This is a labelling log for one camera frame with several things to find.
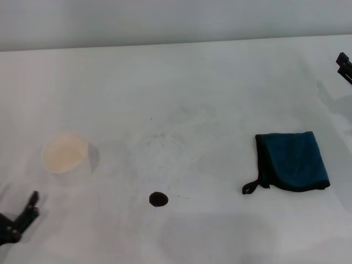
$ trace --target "white table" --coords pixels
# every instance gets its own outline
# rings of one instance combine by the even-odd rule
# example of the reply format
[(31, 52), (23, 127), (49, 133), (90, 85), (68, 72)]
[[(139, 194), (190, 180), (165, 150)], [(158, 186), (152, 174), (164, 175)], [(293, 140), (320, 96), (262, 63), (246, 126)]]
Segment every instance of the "white table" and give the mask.
[[(0, 212), (41, 217), (0, 262), (328, 264), (352, 259), (351, 36), (0, 53)], [(42, 144), (74, 129), (94, 179), (64, 187)], [(312, 130), (332, 186), (258, 187), (254, 136)], [(169, 203), (149, 204), (161, 191)]]

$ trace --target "blue towel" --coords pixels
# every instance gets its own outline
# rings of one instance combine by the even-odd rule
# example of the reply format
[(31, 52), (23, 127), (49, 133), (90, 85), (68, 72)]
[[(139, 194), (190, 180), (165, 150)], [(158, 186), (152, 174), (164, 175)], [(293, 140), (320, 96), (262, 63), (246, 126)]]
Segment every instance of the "blue towel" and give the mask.
[(323, 190), (330, 186), (313, 132), (256, 135), (258, 180), (244, 185), (251, 194), (258, 185), (288, 191)]

